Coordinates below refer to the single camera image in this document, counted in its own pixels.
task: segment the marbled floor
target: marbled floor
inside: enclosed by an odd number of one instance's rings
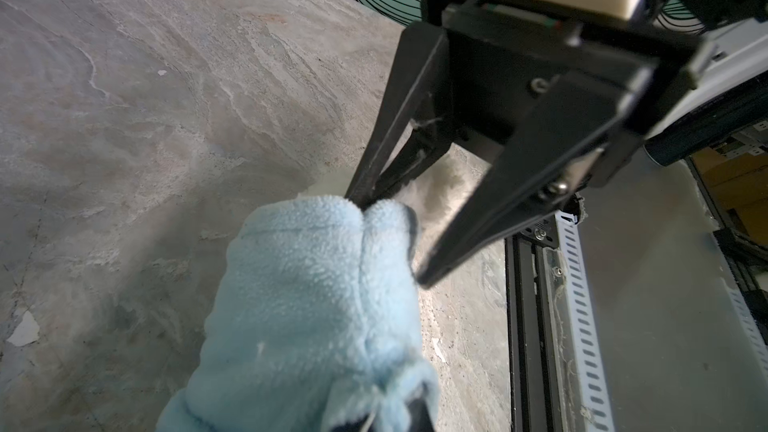
[[[228,241],[355,165],[400,30],[350,0],[0,0],[0,430],[152,430]],[[502,252],[422,294],[438,430],[509,428]]]

